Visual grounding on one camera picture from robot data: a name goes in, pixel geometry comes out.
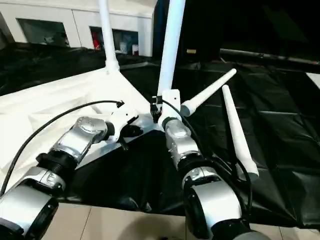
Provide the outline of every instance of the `floor tile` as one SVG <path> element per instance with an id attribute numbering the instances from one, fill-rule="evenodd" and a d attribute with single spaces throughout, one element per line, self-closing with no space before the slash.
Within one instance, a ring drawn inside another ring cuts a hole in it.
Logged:
<path id="1" fill-rule="evenodd" d="M 252 230 L 261 232 L 264 235 L 268 236 L 271 240 L 282 240 L 281 232 L 278 226 L 269 226 L 262 224 L 250 224 Z"/>
<path id="2" fill-rule="evenodd" d="M 60 203 L 42 240 L 80 240 L 90 206 Z"/>
<path id="3" fill-rule="evenodd" d="M 185 217 L 92 207 L 81 240 L 184 240 Z"/>
<path id="4" fill-rule="evenodd" d="M 283 240 L 320 240 L 319 232 L 297 227 L 280 227 Z"/>

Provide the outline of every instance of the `black plastic sheet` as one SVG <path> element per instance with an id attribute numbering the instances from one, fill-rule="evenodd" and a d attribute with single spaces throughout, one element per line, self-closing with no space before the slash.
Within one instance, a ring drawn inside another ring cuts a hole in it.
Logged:
<path id="1" fill-rule="evenodd" d="M 118 55 L 120 65 L 149 63 L 122 74 L 150 101 L 157 93 L 160 65 Z M 102 52 L 84 48 L 9 47 L 0 51 L 0 95 L 92 71 L 104 66 Z M 228 85 L 260 178 L 253 184 L 251 222 L 320 227 L 320 91 L 303 72 L 224 63 L 177 64 L 173 88 L 181 101 L 193 97 L 223 73 L 238 73 Z M 190 118 L 207 154 L 233 161 L 232 139 L 222 92 Z M 79 168 L 63 202 L 183 215 L 181 180 L 164 134 L 152 131 Z M 247 200 L 247 188 L 237 184 Z"/>

